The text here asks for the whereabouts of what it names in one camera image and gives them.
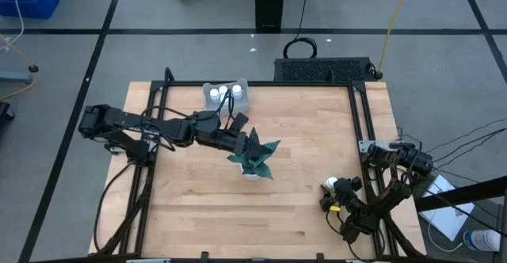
gray floor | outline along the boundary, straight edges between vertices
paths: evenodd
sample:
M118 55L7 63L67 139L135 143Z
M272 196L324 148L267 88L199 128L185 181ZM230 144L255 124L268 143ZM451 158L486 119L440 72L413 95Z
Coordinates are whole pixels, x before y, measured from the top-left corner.
M62 0L51 19L25 23L31 29L100 29L110 1ZM303 27L385 29L397 1L308 0ZM500 14L506 0L476 1L490 28L507 29L507 15ZM285 0L283 27L297 27L302 4L303 0ZM254 0L120 0L111 28L247 29L254 22ZM0 32L18 27L16 18L0 17ZM467 0L406 0L396 28L479 29L479 25ZM318 57L367 56L375 64L385 39L383 35L305 36L316 40ZM165 67L171 67L178 80L272 80L273 61L282 57L284 45L293 37L108 35L85 105L121 107L129 82L160 79ZM507 54L507 36L494 39ZM0 212L2 261L16 261L21 252L96 42L95 35L34 34L19 40L40 72L29 92L10 100L17 118L0 137L0 203L7 207ZM289 55L306 57L310 53L306 45L297 44ZM0 52L0 70L23 71L26 65L13 51ZM397 125L420 138L425 148L507 117L503 101L507 85L484 36L392 36L383 72ZM0 84L0 93L15 88ZM505 141L507 135L496 135L445 170L476 181L503 176ZM100 144L74 134L32 260L86 255L109 158ZM455 185L470 183L446 177ZM498 210L490 201L483 206L495 213ZM496 222L477 209L474 213ZM453 246L442 238L437 241ZM437 257L449 256L429 242L427 247ZM479 262L492 260L490 255L464 248L456 253Z

wooden tabletop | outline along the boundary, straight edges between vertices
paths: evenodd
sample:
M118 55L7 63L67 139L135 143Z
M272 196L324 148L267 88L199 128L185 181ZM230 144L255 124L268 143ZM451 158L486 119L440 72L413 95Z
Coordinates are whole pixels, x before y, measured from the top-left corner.
M149 82L131 83L124 110L141 113L149 88ZM167 106L184 113L202 110L201 90L199 86L170 87ZM367 94L376 138L396 139L385 83L367 83ZM195 258L208 251L211 258L311 259L316 253L324 253L326 259L353 258L318 206L319 186L328 177L361 175L347 89L251 87L250 98L246 113L250 121L244 131L255 127L261 143L281 140L266 162L274 181L247 181L238 164L226 160L230 153L225 151L196 143L176 152L161 149L143 257ZM356 99L363 135L368 135L359 94ZM172 117L176 116L165 114L165 119ZM107 181L125 163L123 154L113 156ZM133 170L105 197L98 232L102 245L125 217ZM387 183L390 176L385 173L384 177ZM358 195L364 200L363 190ZM391 214L403 234L425 253L413 199L404 200ZM338 229L335 216L330 219ZM132 230L130 250L137 223ZM361 234L353 249L362 258L375 256L371 236Z

green leaf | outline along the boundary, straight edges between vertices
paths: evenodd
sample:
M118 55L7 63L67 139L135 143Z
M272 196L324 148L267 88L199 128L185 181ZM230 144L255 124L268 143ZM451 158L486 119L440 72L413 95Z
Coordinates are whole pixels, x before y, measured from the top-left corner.
M243 163L244 157L237 155L229 155L227 156L227 159L233 163Z
M243 166L243 175L254 175L254 174L255 172L252 168Z
M273 179L273 176L271 175L271 170L269 169L269 166L266 165L266 163L261 163L259 166L253 168L253 171L259 177L267 177L271 180Z
M259 135L257 134L257 131L255 128L252 128L252 131L250 132L250 139L252 139L255 143L259 143Z
M257 167L259 166L261 163L263 163L264 161L266 161L269 157L271 157L271 155L273 155L273 153L275 153L276 151L276 148L278 147L278 144L280 143L281 140L278 140L278 141L275 141L275 142L272 142L272 143L266 143L264 145L262 145L263 147L266 147L268 149L271 150L271 153L268 153L268 154L262 154L259 159L257 160L251 160L251 159L248 159L248 161L250 162L250 164L253 166L253 167Z

black metal frame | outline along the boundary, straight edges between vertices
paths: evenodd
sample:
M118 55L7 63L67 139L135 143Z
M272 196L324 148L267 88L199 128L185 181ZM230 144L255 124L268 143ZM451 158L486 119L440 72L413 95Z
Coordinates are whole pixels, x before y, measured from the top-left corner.
M213 81L210 82L212 84L220 84L230 81ZM150 94L148 97L147 107L152 106L155 103L156 97L158 96L158 92L160 92L160 105L165 105L167 101L167 94L169 92L169 89L171 86L202 86L205 83L205 81L174 81L172 74L169 71L166 71L165 80L163 81L152 81L151 87L150 87ZM361 152L359 148L359 142L363 140L363 133L361 130L360 125L360 118L359 113L357 109L357 103L356 103L356 91L360 95L361 104L364 111L364 120L366 123L366 129L368 132L368 138L370 140L375 140L375 130L373 128L373 121L372 121L372 115L369 108L368 103L368 96L366 94L366 87L364 82L277 82L277 81L261 81L261 82L249 82L249 86L321 86L321 87L342 87L346 88L349 93L349 102L350 102L350 108L353 118L353 124L354 124L354 131L356 134L356 144L357 144L357 151L358 151L358 157L360 158L360 164L361 164L361 172L362 172L362 178L364 183L364 191L367 196L367 202L370 202L372 198L375 196L373 187L372 187L372 181L376 181L377 188L381 192L385 189L385 183L382 177L382 174L379 170L375 171L375 180L372 180L369 177L369 171L368 167L365 167L363 165L363 161L361 161ZM157 118L162 119L163 118L164 111L159 110ZM147 167L147 175L146 175L146 183L145 185L148 185L150 193L148 194L148 200L147 203L143 206L140 212L139 216L139 229L137 231L137 235L135 237L135 247L133 253L127 253L128 250L128 237L130 235L130 229L128 230L127 234L122 238L120 242L120 248L119 253L114 255L96 255L93 257L80 257L80 258L69 258L69 259L62 259L62 260L52 260L52 261L45 261L47 263L78 263L78 262L107 262L107 263L113 263L113 262L125 262L126 260L131 259L141 259L141 253L143 248L143 240L144 240L144 234L146 230L146 224L147 224L147 213L149 210L149 204L151 196L151 189L153 185L153 176L154 176L154 169L156 166L156 158L157 158L157 151L151 152L151 157L153 157L153 165ZM127 212L131 211L133 209L133 205L135 203L136 195L139 192L140 187L140 180L141 180L141 174L142 174L142 168L136 167L134 175L132 177L132 186L131 191L128 199L128 209ZM498 182L497 180L493 181L487 181L481 184L478 184L480 186L472 187L473 189L484 189L484 186L490 187L491 182L496 183L497 188L500 188L500 185L502 183ZM444 196L445 198L449 199L453 204L459 203L462 204L464 202L470 202L473 200L477 200L477 198L470 197L471 194L468 193L468 189L472 189L471 187L464 187L461 189L456 189L452 195L447 193L441 193L441 196ZM490 193L482 193L482 196L490 196ZM440 208L442 206L441 200L435 201L435 200L427 200L426 204L423 202L423 207L425 209L434 209L434 208ZM382 260L386 261L389 260L391 262L449 262L449 261L442 261L438 259L428 259L428 258L417 258L417 257L400 257L398 255L398 247L397 243L395 241L395 238L393 234L389 231L388 228L386 228L387 231L387 240L386 245L389 245L389 250L391 255L382 257ZM373 240L373 246L375 249L375 257L380 258L380 240L379 240L379 234L374 233L372 236ZM243 263L243 262L249 262L254 261L253 259L208 259L208 252L203 252L201 255L201 258L171 258L171 262L188 262L188 263L205 263L205 262L223 262L223 263ZM265 259L265 262L270 263L288 263L288 262L299 262L299 263L338 263L338 262L347 262L346 260L326 260L324 258L324 255L322 253L316 254L315 260L309 260L309 259L284 259L284 260L271 260L271 259Z
M174 81L172 77L171 79L167 79L168 75L166 74L166 80L165 81L153 81L151 83L150 88L150 95L148 97L148 103L147 107L150 107L154 104L154 100L157 96L158 89L162 88L162 95L160 97L160 103L159 105L165 105L167 101L167 93L168 89L171 86L202 86L205 81ZM212 84L220 84L220 83L227 83L230 81L214 81L210 82ZM373 140L375 139L375 133L373 129L373 121L372 116L369 111L369 105L368 105L368 97L366 95L366 89L364 82L249 82L249 86L335 86L335 87L344 87L347 88L349 92L349 101L350 101L350 108L353 116L353 123L354 123L354 131L356 133L356 145L357 145L357 151L358 151L358 157L361 159L360 154L360 148L359 148L359 142L363 140L363 135L360 127L360 120L359 120L359 114L357 111L357 104L356 104L356 96L355 96L355 90L359 91L361 102L364 110L364 118L366 121L366 127L368 129L368 135L369 139ZM157 118L163 118L163 111L160 110L158 112ZM156 160L157 151L152 152L154 160ZM372 187L372 182L369 180L369 174L368 174L368 167L363 166L363 162L360 160L361 163L361 170L362 170L362 176L364 179L364 187L365 192L367 196L367 202L370 203L373 198L375 197L375 192ZM150 175L154 174L155 169L155 161L153 166L148 167L148 173ZM140 167L135 168L134 176L132 178L132 186L130 191L130 196L128 199L128 212L132 210L133 204L135 203L136 195L139 193L139 182L140 182L140 174L141 174ZM380 191L383 191L385 189L385 184L383 177L380 177L380 172L376 171L376 181L377 181L377 187ZM151 179L150 182L147 182L145 185L149 185L151 189L152 183L153 183L153 177L148 177L147 179ZM148 199L147 204L143 207L143 210L141 211L141 215L139 217L139 229L136 235L135 239L135 248L134 253L135 254L141 254L142 248L143 248L143 240L144 240L144 231L146 230L146 224L147 224L147 212L149 208L150 200ZM128 246L128 236L130 234L130 231L124 236L122 239L122 242L120 244L120 254L127 253L127 246ZM398 248L395 243L395 240L390 233L390 231L387 231L387 242L390 247L391 254L398 255ZM379 234L374 233L373 234L373 246L375 248L375 255L379 257L381 255L381 245L380 245L380 239Z

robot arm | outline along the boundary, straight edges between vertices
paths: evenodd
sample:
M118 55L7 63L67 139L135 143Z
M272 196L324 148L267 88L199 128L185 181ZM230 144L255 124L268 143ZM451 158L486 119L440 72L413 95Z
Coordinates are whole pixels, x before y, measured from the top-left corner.
M137 165L150 163L149 153L153 143L145 139L133 139L123 130L158 136L165 139L170 147L188 147L195 140L200 145L236 155L247 154L252 159L269 153L242 131L246 122L248 117L239 113L229 128L220 129L220 118L213 111L194 112L181 119L160 120L124 112L109 105L94 105L85 108L78 130L84 138L103 139L109 151L115 148L124 150L129 162Z

